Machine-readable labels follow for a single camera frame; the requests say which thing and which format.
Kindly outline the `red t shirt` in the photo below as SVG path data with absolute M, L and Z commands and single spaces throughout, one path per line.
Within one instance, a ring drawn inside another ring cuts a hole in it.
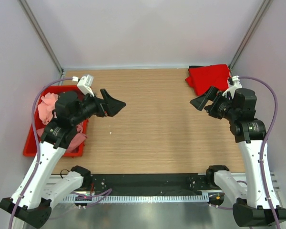
M 201 68 L 188 69 L 185 79 L 189 87 L 193 88 L 196 96 L 203 95 L 211 86 L 225 91 L 228 88 L 227 80 L 230 70 L 226 64 L 215 64 Z

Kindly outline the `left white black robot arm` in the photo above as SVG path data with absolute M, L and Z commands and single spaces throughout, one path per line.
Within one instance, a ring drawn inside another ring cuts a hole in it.
M 60 158 L 77 134 L 77 125 L 95 115 L 113 117 L 126 103 L 111 97 L 105 89 L 102 98 L 87 94 L 78 98 L 75 91 L 59 94 L 55 103 L 56 116 L 45 126 L 37 143 L 37 153 L 19 188 L 9 198 L 3 198 L 0 208 L 36 229 L 50 218 L 52 209 L 68 194 L 91 187 L 91 172 L 75 166 L 51 188 L 47 181 Z

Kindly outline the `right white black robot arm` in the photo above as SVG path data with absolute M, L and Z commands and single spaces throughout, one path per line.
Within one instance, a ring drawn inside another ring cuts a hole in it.
M 233 207 L 239 227 L 265 227 L 286 221 L 286 208 L 275 194 L 267 161 L 266 127 L 255 118 L 255 92 L 237 88 L 233 93 L 211 86 L 203 95 L 190 101 L 197 110 L 209 116 L 226 119 L 245 164 L 247 186 L 241 186 L 226 166 L 209 166 L 206 185 L 220 188 Z

